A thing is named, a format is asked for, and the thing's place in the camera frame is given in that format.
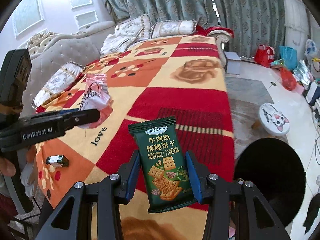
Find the white gloved left hand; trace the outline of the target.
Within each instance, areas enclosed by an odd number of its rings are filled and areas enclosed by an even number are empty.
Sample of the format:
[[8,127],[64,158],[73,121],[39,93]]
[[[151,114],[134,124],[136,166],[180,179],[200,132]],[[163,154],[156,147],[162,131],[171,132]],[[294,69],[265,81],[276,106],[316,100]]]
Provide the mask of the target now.
[[[35,163],[36,149],[29,148],[26,153],[27,164],[21,172],[20,180],[24,186],[25,194],[31,198],[34,196],[38,181],[38,168]],[[1,174],[3,176],[12,177],[16,174],[16,168],[8,159],[1,158]]]

